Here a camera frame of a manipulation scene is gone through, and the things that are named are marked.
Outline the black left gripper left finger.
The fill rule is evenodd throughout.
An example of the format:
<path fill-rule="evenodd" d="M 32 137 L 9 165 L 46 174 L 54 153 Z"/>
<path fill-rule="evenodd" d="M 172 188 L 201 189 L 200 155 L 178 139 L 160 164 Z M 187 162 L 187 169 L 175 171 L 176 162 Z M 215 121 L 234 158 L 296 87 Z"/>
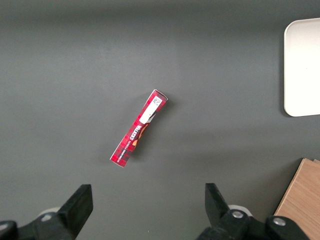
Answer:
<path fill-rule="evenodd" d="M 93 211 L 92 186 L 82 184 L 61 206 L 41 212 L 19 227 L 13 220 L 0 222 L 2 240 L 75 240 Z"/>

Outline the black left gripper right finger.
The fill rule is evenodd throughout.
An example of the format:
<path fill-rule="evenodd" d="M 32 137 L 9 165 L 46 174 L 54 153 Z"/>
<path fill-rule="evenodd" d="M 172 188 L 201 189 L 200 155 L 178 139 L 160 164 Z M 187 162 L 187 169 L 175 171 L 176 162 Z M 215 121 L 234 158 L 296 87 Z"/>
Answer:
<path fill-rule="evenodd" d="M 198 240 L 308 240 L 296 222 L 284 216 L 256 220 L 241 206 L 231 207 L 215 183 L 205 184 L 205 211 L 210 222 Z"/>

